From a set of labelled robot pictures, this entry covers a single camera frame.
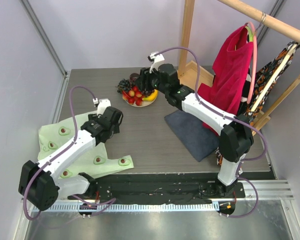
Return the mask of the green avocado print plastic bag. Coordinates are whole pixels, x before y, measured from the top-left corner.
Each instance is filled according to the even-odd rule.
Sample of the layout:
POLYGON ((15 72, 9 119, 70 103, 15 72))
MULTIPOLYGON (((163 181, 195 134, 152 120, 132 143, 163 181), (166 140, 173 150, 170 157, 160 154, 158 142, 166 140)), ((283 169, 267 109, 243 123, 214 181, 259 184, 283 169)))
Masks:
MULTIPOLYGON (((37 159, 40 161, 55 152, 74 136, 74 123, 67 118, 55 124, 44 125, 38 130, 40 152, 37 159)), ((110 159, 104 143, 100 143, 83 154, 60 175, 60 179, 71 178, 79 173, 86 173, 97 179, 106 175, 134 168, 130 155, 110 159)))

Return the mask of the dark blue grape bunch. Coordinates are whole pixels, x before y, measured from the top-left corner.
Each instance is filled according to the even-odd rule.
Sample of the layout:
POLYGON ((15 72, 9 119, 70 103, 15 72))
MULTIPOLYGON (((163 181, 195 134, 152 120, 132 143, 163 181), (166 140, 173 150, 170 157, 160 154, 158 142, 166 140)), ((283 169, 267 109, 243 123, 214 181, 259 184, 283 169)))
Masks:
POLYGON ((135 79, 122 79, 117 86, 117 92, 123 94, 123 92, 129 93, 130 91, 138 91, 135 79))

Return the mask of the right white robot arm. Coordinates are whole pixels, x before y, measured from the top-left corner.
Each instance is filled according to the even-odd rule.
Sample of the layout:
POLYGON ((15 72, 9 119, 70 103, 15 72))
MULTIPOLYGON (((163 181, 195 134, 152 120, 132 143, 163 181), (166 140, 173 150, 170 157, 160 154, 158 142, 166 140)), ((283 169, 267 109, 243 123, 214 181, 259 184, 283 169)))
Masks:
POLYGON ((157 70, 142 68, 135 84, 141 91, 163 93, 171 106, 198 118, 219 135, 223 161, 215 190, 220 197, 228 197, 237 182, 239 164, 254 143, 247 118, 222 111, 196 95, 193 89, 180 83, 176 69, 169 63, 157 70))

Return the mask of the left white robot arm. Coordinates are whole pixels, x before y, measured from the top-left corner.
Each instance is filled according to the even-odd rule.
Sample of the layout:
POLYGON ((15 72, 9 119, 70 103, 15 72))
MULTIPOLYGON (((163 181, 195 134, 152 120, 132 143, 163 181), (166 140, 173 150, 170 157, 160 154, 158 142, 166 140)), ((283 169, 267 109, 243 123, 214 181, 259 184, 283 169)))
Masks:
POLYGON ((89 114, 77 134, 54 153, 36 163, 27 161, 21 169, 18 192, 39 211, 57 199, 80 195, 89 200, 96 195, 96 180, 85 172, 61 178, 65 170, 84 153, 106 143, 119 133, 122 111, 108 106, 102 114, 89 114))

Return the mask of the yellow banana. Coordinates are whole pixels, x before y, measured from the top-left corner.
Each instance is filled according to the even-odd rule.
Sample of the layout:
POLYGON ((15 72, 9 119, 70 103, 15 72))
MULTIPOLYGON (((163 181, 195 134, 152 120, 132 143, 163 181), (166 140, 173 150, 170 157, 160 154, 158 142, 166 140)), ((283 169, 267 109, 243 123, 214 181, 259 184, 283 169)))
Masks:
POLYGON ((152 102, 156 99, 157 95, 158 95, 158 91, 155 89, 149 96, 144 97, 142 100, 146 102, 149 101, 152 102))

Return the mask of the dark red grape bunch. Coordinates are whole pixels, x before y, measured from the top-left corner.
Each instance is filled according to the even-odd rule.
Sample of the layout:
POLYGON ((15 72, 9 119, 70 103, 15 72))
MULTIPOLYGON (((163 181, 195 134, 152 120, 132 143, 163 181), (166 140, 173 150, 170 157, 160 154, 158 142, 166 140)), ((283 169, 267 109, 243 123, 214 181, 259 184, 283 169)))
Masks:
POLYGON ((143 90, 143 91, 141 91, 141 94, 142 94, 143 98, 145 98, 145 97, 147 98, 152 94, 152 91, 143 90))

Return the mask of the dark brown plum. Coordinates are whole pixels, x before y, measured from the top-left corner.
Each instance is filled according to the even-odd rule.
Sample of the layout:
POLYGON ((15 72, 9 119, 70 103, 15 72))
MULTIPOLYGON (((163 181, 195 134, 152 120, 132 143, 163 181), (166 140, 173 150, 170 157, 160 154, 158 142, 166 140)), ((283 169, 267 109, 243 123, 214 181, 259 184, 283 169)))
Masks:
POLYGON ((129 76, 129 79, 133 82, 133 81, 136 81, 137 79, 139 78, 139 74, 138 73, 132 73, 130 76, 129 76))

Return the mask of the round wooden fruit plate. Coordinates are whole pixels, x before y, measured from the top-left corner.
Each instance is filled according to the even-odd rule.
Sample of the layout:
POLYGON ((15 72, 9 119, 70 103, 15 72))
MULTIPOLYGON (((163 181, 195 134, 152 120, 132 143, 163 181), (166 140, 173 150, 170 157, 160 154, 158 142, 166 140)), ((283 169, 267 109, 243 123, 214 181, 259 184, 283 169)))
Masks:
POLYGON ((133 106, 133 107, 138 107, 138 108, 143 108, 143 107, 147 107, 149 105, 151 105, 155 100, 152 100, 152 101, 141 101, 141 100, 136 100, 136 98, 133 98, 134 102, 130 101, 129 98, 126 98, 126 97, 123 97, 123 100, 129 104, 130 106, 133 106))

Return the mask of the red strawberries cluster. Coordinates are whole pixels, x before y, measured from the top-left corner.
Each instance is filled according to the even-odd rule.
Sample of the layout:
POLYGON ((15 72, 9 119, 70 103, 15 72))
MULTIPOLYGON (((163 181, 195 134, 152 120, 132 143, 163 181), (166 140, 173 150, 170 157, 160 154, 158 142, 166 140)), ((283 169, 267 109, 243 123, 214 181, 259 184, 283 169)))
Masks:
POLYGON ((129 98, 130 101, 132 101, 132 103, 134 102, 133 98, 136 98, 136 100, 141 101, 143 99, 141 92, 138 91, 130 91, 129 93, 125 93, 123 92, 122 97, 126 97, 129 98))

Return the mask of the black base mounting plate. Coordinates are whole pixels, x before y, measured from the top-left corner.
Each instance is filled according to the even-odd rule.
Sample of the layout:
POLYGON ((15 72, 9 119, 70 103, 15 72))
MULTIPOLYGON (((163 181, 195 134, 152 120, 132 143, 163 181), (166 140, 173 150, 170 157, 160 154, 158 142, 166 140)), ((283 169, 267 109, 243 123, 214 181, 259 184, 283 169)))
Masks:
POLYGON ((205 204, 213 200, 245 198, 243 184, 221 186, 216 173, 112 174, 93 181, 92 190, 80 195, 102 203, 112 198, 123 205, 205 204))

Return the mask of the red shirt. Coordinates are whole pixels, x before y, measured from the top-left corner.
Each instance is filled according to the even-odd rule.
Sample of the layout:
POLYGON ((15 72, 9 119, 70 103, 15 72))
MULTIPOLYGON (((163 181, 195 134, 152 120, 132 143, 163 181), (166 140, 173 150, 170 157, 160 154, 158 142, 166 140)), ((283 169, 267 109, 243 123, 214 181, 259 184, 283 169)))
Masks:
POLYGON ((247 42, 248 30, 241 26, 225 40, 213 63, 215 73, 211 87, 201 84, 198 95, 219 109, 236 115, 253 53, 247 42))

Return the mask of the dark blue folded cloth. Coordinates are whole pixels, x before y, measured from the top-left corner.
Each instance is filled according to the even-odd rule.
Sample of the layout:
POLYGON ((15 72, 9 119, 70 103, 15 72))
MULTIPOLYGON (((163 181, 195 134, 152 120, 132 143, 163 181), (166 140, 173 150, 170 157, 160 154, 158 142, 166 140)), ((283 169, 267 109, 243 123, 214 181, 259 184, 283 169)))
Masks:
POLYGON ((177 110, 165 116, 164 120, 197 162, 201 162, 217 149, 218 137, 195 116, 177 110))

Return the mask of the pink plastic hanger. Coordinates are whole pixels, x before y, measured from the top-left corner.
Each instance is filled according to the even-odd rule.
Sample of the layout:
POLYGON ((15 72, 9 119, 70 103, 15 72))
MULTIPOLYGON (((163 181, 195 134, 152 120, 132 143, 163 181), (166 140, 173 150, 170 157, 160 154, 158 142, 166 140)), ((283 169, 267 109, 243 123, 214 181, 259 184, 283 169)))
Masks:
POLYGON ((247 98, 247 104, 251 103, 253 92, 254 92, 254 86, 255 86, 255 77, 256 77, 256 68, 257 68, 257 36, 256 36, 256 29, 253 25, 253 23, 247 22, 246 23, 247 28, 250 30, 249 36, 252 38, 253 42, 253 58, 252 58, 252 73, 251 73, 251 83, 250 83, 250 89, 249 94, 247 98))

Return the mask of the aluminium corner frame profile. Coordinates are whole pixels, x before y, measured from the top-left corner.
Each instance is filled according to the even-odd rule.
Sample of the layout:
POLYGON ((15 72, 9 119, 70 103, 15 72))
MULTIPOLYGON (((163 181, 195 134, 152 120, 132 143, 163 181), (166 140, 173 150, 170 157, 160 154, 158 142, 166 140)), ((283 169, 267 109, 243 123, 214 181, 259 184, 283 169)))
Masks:
POLYGON ((60 73, 64 78, 67 77, 67 70, 63 66, 57 52, 55 51, 49 37, 47 36, 39 18, 37 17, 34 9, 32 8, 30 2, 28 0, 20 0, 19 1, 22 7, 24 8, 25 12, 27 13, 30 21, 32 22, 34 28, 36 29, 39 37, 41 38, 43 44, 45 45, 46 49, 48 50, 50 56, 52 57, 54 63, 56 64, 57 68, 59 69, 60 73))

